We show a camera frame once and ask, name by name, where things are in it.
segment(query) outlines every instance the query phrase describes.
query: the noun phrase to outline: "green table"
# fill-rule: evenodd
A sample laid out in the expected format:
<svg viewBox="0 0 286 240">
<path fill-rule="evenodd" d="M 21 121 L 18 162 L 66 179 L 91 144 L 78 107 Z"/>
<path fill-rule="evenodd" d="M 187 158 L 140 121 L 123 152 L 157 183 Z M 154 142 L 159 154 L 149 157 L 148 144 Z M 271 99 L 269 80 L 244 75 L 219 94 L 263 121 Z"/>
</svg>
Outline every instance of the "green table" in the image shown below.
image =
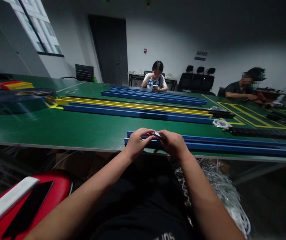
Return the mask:
<svg viewBox="0 0 286 240">
<path fill-rule="evenodd" d="M 100 83 L 23 75 L 14 75 L 14 77 L 16 80 L 31 82 L 34 87 L 52 88 L 57 91 L 59 96 L 66 96 L 66 91 L 73 90 L 76 92 L 73 94 L 74 96 L 150 103 L 149 101 L 103 97 L 100 92 L 102 90 L 108 90 L 110 86 Z M 173 93 L 199 97 L 207 100 L 207 105 L 203 105 L 203 107 L 206 108 L 218 106 L 219 104 L 222 104 L 227 108 L 231 108 L 228 104 L 241 105 L 249 109 L 247 111 L 256 118 L 254 119 L 246 115 L 244 113 L 245 108 L 242 109 L 240 106 L 238 106 L 240 110 L 236 108 L 230 109 L 237 114 L 237 117 L 236 119 L 228 119 L 228 122 L 236 124 L 239 122 L 243 123 L 243 125 L 235 126 L 255 127 L 262 124 L 259 120 L 266 122 L 270 126 L 279 126 L 268 119 L 264 119 L 262 116 L 266 115 L 268 111 L 252 102 L 244 103 L 241 100 L 232 100 L 195 93 Z M 0 145 L 116 152 L 124 149 L 126 131 L 135 131 L 140 127 L 153 128 L 155 130 L 167 129 L 182 135 L 286 142 L 286 140 L 281 139 L 236 137 L 228 132 L 223 132 L 220 128 L 208 124 L 78 113 L 48 108 L 28 114 L 0 115 Z M 165 154 L 163 151 L 155 152 L 154 149 L 145 149 L 145 152 L 147 154 Z M 286 163 L 286 158 L 281 157 L 253 156 L 208 151 L 193 151 L 192 153 L 199 158 Z"/>
</svg>

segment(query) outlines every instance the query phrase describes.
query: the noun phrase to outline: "floor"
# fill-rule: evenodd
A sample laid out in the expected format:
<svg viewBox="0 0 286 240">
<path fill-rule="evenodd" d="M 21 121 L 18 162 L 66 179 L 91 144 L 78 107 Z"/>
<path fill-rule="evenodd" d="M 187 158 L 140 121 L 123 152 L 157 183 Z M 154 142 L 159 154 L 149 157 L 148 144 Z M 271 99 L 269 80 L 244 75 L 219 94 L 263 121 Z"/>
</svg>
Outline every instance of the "floor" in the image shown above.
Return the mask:
<svg viewBox="0 0 286 240">
<path fill-rule="evenodd" d="M 253 164 L 229 162 L 230 173 Z M 241 204 L 251 222 L 251 239 L 286 240 L 286 168 L 238 185 Z"/>
</svg>

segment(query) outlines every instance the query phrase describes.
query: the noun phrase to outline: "door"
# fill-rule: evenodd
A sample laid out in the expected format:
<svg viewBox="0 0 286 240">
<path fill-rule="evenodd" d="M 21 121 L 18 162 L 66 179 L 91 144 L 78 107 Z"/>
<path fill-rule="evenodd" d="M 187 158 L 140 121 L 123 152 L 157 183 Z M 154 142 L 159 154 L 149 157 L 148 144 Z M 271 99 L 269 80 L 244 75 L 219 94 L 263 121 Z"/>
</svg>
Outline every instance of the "door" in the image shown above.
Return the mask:
<svg viewBox="0 0 286 240">
<path fill-rule="evenodd" d="M 104 83 L 128 86 L 125 19 L 89 15 Z"/>
</svg>

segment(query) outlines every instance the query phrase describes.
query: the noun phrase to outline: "wall sign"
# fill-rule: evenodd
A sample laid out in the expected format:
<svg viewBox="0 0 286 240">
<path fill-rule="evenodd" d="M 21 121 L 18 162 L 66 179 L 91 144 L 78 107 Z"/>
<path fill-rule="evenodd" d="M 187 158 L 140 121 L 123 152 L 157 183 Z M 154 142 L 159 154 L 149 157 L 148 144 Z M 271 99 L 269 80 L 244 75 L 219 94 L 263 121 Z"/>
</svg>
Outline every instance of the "wall sign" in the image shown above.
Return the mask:
<svg viewBox="0 0 286 240">
<path fill-rule="evenodd" d="M 208 52 L 197 51 L 194 60 L 205 61 L 207 54 L 208 54 Z"/>
</svg>

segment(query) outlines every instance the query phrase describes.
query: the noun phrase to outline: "black shirt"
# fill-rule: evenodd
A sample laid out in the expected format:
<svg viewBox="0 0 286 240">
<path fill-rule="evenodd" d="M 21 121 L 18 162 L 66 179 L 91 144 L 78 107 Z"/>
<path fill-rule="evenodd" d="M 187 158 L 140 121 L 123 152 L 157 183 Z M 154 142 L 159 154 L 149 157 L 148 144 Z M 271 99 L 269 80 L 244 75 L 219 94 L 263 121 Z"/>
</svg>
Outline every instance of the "black shirt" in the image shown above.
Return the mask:
<svg viewBox="0 0 286 240">
<path fill-rule="evenodd" d="M 225 90 L 223 96 L 225 97 L 225 93 L 232 92 L 232 93 L 241 93 L 241 94 L 254 94 L 253 88 L 249 86 L 244 86 L 241 90 L 240 88 L 240 81 L 231 83 L 228 85 Z"/>
<path fill-rule="evenodd" d="M 182 187 L 168 160 L 155 157 L 140 170 L 134 164 L 125 170 L 79 239 L 203 239 L 188 222 Z"/>
</svg>

